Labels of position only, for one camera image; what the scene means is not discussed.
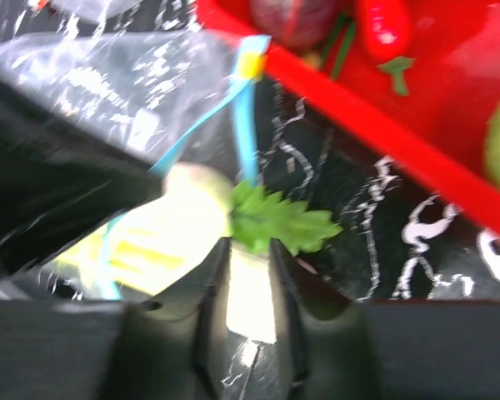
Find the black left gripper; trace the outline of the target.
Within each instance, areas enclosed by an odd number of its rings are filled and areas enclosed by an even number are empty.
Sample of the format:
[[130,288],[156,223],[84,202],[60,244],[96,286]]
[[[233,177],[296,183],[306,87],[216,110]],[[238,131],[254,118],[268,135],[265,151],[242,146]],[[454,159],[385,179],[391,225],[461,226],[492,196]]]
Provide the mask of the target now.
[[0,275],[45,263],[161,194],[145,162],[0,83]]

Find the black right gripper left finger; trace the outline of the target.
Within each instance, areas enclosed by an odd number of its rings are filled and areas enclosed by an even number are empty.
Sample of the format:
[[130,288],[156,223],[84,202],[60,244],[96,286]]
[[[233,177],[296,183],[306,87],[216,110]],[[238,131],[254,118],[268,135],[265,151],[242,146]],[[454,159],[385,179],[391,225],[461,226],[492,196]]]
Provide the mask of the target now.
[[219,399],[230,255],[140,303],[0,300],[0,399]]

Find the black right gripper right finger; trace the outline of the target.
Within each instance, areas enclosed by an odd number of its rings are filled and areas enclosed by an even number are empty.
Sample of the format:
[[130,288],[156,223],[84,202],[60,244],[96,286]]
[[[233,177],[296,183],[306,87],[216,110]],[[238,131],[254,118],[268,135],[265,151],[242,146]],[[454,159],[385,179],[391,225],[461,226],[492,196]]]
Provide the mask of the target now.
[[281,399],[500,399],[500,301],[352,302],[269,244]]

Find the blue zipper clear bag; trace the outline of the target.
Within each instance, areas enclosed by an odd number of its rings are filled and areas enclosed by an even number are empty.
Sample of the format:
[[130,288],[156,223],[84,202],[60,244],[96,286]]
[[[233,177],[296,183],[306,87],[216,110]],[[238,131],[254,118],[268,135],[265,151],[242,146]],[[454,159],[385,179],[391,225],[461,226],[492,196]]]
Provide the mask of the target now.
[[[208,30],[73,38],[29,33],[0,44],[0,83],[145,162],[162,180],[155,201],[177,163],[212,168],[233,185],[258,180],[254,93],[270,42],[266,35]],[[118,225],[143,205],[100,227]],[[90,298],[48,267],[70,247],[0,281],[63,283],[68,296]]]

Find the white toy radish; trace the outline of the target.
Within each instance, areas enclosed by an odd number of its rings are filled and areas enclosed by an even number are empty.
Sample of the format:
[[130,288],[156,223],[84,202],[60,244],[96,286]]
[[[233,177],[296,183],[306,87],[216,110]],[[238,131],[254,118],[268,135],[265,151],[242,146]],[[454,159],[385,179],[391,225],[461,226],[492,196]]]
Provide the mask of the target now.
[[292,255],[314,253],[342,229],[329,211],[247,182],[233,185],[220,172],[179,162],[158,200],[127,214],[117,225],[157,233],[186,273],[204,260],[220,237],[232,239],[227,327],[253,341],[275,343],[268,244],[278,238]]

